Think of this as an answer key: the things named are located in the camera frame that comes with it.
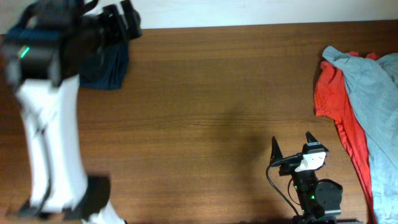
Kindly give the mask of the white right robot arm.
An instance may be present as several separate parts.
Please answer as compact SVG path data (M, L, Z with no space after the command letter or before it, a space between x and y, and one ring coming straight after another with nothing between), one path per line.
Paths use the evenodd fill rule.
M276 192L295 212L294 223L337 223L341 214L343 195L342 185L330 179L318 179L316 171L325 165L329 150L310 132L305 133L307 142L300 153L284 157L276 137L272 137L270 163L266 169L266 178ZM301 213L293 203L275 186L269 176L269 170L277 167L280 176L291 176L289 181L297 193Z

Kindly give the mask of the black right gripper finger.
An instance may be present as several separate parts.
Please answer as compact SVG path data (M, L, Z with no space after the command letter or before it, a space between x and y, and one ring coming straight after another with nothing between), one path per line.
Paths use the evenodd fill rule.
M269 164L275 164L278 163L283 159L282 152L280 150L280 147L278 145L277 139L275 136L272 137L272 149L271 149L271 158L270 158L270 163Z
M310 131L307 131L305 133L305 137L307 139L307 143L308 144L310 144L310 143L318 143L318 140L311 134Z

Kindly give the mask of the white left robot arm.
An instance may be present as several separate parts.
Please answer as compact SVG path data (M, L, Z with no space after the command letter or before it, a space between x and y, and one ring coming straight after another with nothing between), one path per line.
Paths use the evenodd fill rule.
M36 1L8 30L1 46L5 79L21 106L32 192L19 219L62 214L83 223L122 223L106 176L83 167L77 121L78 69L95 55L141 36L131 1L91 11L96 1Z

